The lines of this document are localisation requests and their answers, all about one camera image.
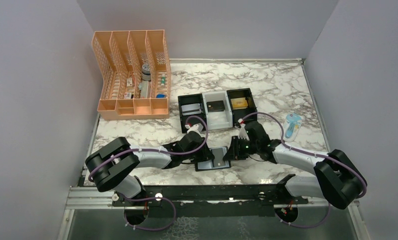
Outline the black credit card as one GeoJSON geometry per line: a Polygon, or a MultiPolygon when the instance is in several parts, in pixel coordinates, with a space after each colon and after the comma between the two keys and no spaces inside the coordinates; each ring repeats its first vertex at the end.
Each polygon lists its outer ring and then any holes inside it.
{"type": "Polygon", "coordinates": [[[223,100],[208,101],[206,106],[209,113],[224,112],[226,109],[225,102],[223,100]]]}
{"type": "Polygon", "coordinates": [[[227,153],[226,147],[214,147],[210,149],[214,159],[212,161],[213,169],[221,169],[226,167],[226,162],[224,161],[224,156],[227,153]]]}

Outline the black leather card holder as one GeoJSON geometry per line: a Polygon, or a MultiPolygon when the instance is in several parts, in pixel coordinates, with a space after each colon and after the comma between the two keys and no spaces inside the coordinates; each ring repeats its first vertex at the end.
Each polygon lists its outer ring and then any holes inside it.
{"type": "Polygon", "coordinates": [[[214,159],[195,163],[195,171],[210,171],[231,168],[229,160],[223,160],[223,157],[228,151],[226,146],[214,147],[210,149],[214,159]]]}

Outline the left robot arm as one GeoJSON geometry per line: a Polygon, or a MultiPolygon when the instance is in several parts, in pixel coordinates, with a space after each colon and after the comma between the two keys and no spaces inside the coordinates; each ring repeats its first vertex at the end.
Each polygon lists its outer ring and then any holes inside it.
{"type": "Polygon", "coordinates": [[[134,169],[172,169],[187,160],[212,161],[215,157],[205,140],[200,134],[190,132],[162,146],[141,147],[130,144],[125,137],[117,137],[86,158],[88,179],[99,192],[114,190],[136,206],[144,200],[145,189],[139,178],[130,174],[134,169]]]}

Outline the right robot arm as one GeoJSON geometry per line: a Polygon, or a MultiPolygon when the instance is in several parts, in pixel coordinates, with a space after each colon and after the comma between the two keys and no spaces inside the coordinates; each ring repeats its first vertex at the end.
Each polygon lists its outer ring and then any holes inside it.
{"type": "Polygon", "coordinates": [[[239,135],[231,138],[223,160],[245,160],[254,154],[265,162],[288,165],[311,174],[292,175],[278,183],[275,196],[283,204],[295,197],[314,197],[325,199],[333,207],[343,210],[367,186],[343,151],[309,153],[302,148],[285,146],[280,139],[271,139],[257,121],[243,125],[239,135]]]}

